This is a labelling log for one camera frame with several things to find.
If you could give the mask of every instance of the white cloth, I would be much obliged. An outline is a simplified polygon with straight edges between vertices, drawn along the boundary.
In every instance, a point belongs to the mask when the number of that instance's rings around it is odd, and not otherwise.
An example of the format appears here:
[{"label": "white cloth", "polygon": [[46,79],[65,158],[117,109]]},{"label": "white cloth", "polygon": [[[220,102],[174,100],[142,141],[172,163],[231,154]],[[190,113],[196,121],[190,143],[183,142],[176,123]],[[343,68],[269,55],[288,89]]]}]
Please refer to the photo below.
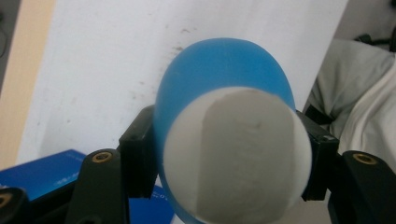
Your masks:
[{"label": "white cloth", "polygon": [[339,152],[361,150],[396,172],[395,55],[357,42],[334,40],[308,103],[334,119]]}]

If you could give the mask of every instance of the blue book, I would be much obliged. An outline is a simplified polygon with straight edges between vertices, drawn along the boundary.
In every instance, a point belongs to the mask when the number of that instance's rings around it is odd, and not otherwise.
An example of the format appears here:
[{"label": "blue book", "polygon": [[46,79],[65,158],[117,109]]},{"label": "blue book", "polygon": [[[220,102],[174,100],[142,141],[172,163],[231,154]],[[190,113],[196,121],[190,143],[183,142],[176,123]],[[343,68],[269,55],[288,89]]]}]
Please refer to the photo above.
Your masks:
[{"label": "blue book", "polygon": [[[26,190],[29,200],[77,180],[85,155],[69,149],[36,161],[30,161],[0,171],[0,188]],[[171,223],[174,211],[163,189],[155,186],[151,199],[130,199],[130,219],[133,224]]]}]

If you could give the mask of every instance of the fabric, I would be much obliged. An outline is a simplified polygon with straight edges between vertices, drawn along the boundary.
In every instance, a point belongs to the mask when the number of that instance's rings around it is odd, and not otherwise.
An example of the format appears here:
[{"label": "fabric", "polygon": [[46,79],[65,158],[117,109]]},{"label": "fabric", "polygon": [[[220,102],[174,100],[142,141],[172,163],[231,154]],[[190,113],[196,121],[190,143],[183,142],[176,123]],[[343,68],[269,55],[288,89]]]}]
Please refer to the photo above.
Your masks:
[{"label": "fabric", "polygon": [[395,55],[380,48],[334,40],[308,103],[334,119],[329,131],[339,153],[361,150],[396,172]]}]

